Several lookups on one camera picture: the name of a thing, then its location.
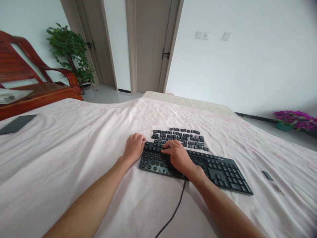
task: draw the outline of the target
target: keyboard cable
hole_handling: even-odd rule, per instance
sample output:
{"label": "keyboard cable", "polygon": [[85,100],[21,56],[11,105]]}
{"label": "keyboard cable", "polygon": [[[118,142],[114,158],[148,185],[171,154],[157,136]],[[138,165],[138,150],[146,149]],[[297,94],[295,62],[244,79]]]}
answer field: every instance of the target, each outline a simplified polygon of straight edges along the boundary
{"label": "keyboard cable", "polygon": [[182,201],[182,197],[183,197],[183,193],[184,193],[184,189],[185,189],[185,185],[186,185],[186,180],[185,180],[185,183],[184,183],[184,186],[183,186],[183,191],[182,191],[182,195],[181,195],[181,199],[179,200],[178,202],[178,205],[176,207],[176,210],[174,211],[174,214],[172,215],[171,219],[165,224],[165,226],[163,226],[163,228],[160,230],[160,232],[156,235],[155,238],[158,238],[159,235],[161,234],[161,232],[167,227],[167,225],[172,221],[172,219],[174,218],[176,212],[177,212],[177,209],[179,207],[179,205],[181,204],[181,201]]}

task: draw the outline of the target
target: black keyboard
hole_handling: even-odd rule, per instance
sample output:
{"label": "black keyboard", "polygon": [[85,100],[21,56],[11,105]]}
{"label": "black keyboard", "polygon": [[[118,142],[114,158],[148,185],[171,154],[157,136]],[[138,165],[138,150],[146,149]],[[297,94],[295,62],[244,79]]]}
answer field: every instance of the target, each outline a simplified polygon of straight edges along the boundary
{"label": "black keyboard", "polygon": [[[161,154],[162,144],[146,142],[141,156],[139,169],[173,178],[188,180],[171,164],[167,154]],[[253,195],[234,160],[219,156],[186,150],[192,162],[200,166],[206,176],[219,188],[232,192]]]}

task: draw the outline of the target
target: wooden chair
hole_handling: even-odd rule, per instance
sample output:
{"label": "wooden chair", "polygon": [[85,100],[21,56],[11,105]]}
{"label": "wooden chair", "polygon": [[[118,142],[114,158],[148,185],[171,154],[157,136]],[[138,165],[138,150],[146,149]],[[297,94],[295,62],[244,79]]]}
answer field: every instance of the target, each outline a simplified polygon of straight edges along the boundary
{"label": "wooden chair", "polygon": [[[42,81],[32,67],[15,51],[11,43],[20,46],[30,60],[39,68],[47,82]],[[61,82],[54,83],[46,73],[48,70],[55,70],[64,74],[68,78],[70,86]],[[48,67],[25,38],[11,36],[0,31],[0,88],[4,88],[1,83],[24,79],[36,79],[38,84],[12,89],[34,90],[34,92],[16,102],[0,104],[0,121],[65,98],[83,101],[82,90],[78,85],[76,76],[71,71],[64,68]]]}

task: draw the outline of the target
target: wall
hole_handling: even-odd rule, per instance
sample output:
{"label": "wall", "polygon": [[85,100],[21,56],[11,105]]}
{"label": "wall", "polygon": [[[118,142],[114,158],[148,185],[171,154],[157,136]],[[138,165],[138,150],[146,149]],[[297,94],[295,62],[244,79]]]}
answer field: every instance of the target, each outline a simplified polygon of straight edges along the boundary
{"label": "wall", "polygon": [[103,0],[118,89],[131,91],[125,0]]}
{"label": "wall", "polygon": [[[59,0],[12,0],[0,1],[0,30],[16,36],[26,38],[41,59],[52,68],[61,67],[50,53],[50,45],[48,38],[50,35],[46,32],[48,27],[56,27],[55,23],[60,23],[62,26],[68,25],[65,13]],[[23,52],[19,47],[14,46],[18,53]],[[30,60],[22,55],[23,58],[30,63]],[[43,81],[46,81],[41,73],[37,70]],[[62,81],[68,84],[67,78],[64,78],[61,73],[48,71],[49,76],[53,81]],[[15,81],[3,84],[7,88],[19,87],[28,84],[34,84],[37,81],[34,79]]]}
{"label": "wall", "polygon": [[[197,30],[211,31],[209,40],[195,39]],[[185,0],[166,92],[267,118],[317,117],[316,62],[313,0]]]}

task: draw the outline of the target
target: tile floor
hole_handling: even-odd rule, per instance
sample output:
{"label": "tile floor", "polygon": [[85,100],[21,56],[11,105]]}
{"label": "tile floor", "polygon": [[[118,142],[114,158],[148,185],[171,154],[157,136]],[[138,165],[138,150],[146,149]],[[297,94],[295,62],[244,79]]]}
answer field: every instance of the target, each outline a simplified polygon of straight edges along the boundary
{"label": "tile floor", "polygon": [[294,144],[300,145],[307,149],[317,152],[317,139],[311,137],[310,135],[299,132],[296,130],[282,131],[275,127],[274,123],[259,121],[256,119],[241,117],[243,120],[251,123],[252,125],[270,133],[271,135],[280,137],[286,141],[292,142]]}
{"label": "tile floor", "polygon": [[[121,103],[141,98],[143,95],[143,93],[140,92],[135,94],[118,92],[114,87],[103,84],[98,84],[95,87],[98,89],[98,91],[92,90],[91,87],[88,87],[87,90],[85,90],[85,95],[83,95],[84,101],[94,103]],[[298,132],[296,130],[290,130],[288,132],[281,131],[275,127],[274,123],[259,121],[251,118],[241,118],[274,136],[317,152],[317,139],[303,132]]]}
{"label": "tile floor", "polygon": [[118,92],[115,87],[103,84],[98,84],[95,88],[97,88],[98,91],[93,90],[92,87],[87,87],[85,95],[83,95],[84,101],[94,103],[121,103],[140,98],[144,94],[139,92],[135,94]]}

